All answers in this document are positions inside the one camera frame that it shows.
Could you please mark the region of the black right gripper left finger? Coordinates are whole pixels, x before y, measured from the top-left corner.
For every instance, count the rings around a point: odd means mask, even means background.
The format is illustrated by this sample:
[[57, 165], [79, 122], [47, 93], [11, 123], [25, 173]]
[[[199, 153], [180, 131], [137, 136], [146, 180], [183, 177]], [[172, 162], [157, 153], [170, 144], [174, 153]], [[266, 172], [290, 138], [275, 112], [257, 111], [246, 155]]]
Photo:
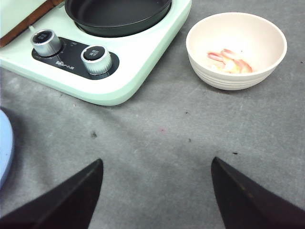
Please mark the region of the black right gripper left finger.
[[0, 219], [2, 229], [86, 229], [103, 179], [99, 158], [52, 190]]

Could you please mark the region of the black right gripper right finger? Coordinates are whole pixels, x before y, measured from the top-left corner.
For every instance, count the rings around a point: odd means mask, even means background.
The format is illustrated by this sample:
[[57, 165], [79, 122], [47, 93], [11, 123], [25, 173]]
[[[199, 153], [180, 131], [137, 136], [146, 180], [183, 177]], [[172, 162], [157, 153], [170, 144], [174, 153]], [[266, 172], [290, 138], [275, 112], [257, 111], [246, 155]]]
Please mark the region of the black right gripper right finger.
[[303, 229], [305, 212], [215, 157], [215, 198], [227, 229]]

